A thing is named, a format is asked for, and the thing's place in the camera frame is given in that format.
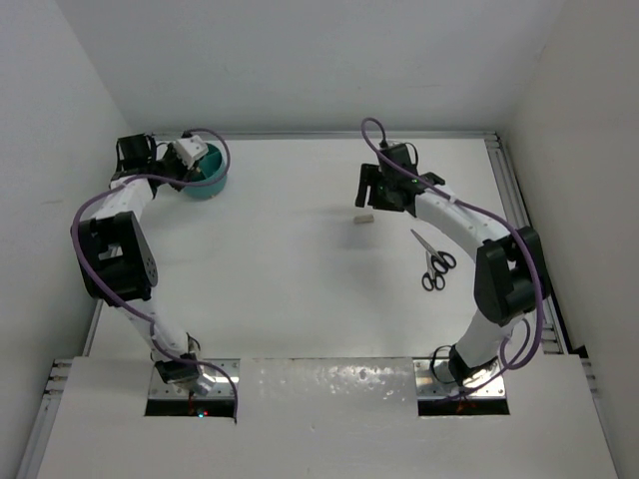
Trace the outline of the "white eraser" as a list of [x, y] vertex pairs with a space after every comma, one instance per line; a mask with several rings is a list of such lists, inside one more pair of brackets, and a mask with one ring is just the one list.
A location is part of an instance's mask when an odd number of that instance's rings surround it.
[[355, 216], [353, 218], [353, 223], [355, 225], [371, 224], [373, 222], [374, 222], [374, 215], [373, 214], [359, 215], [359, 216]]

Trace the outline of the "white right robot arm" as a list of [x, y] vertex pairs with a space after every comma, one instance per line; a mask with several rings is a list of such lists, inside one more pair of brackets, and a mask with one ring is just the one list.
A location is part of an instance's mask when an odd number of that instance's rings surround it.
[[408, 213], [446, 235], [474, 262], [476, 312], [444, 364], [434, 369], [440, 382], [462, 385], [503, 356], [516, 322], [541, 312], [548, 290], [540, 237], [531, 227], [517, 230], [458, 199], [442, 177], [420, 174], [412, 145], [382, 140], [374, 150], [376, 164], [360, 168], [356, 206]]

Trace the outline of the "large black handled scissors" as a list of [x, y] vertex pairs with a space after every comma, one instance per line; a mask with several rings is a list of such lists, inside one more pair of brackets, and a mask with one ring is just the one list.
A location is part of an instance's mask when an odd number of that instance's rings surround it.
[[430, 254], [431, 267], [439, 273], [446, 274], [451, 269], [456, 268], [457, 261], [455, 257], [447, 251], [435, 249], [426, 241], [416, 230], [410, 230], [416, 240]]

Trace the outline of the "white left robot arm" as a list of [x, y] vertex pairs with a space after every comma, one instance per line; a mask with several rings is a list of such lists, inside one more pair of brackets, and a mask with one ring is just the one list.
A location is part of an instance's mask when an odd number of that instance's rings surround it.
[[109, 192], [76, 214], [72, 241], [87, 292], [118, 308], [150, 348], [155, 368], [166, 384], [192, 388], [201, 376], [198, 344], [176, 324], [161, 317], [153, 289], [159, 274], [140, 226], [145, 207], [166, 179], [186, 181], [206, 148], [185, 158], [170, 145], [157, 155], [153, 136], [139, 134], [116, 142], [116, 170]]

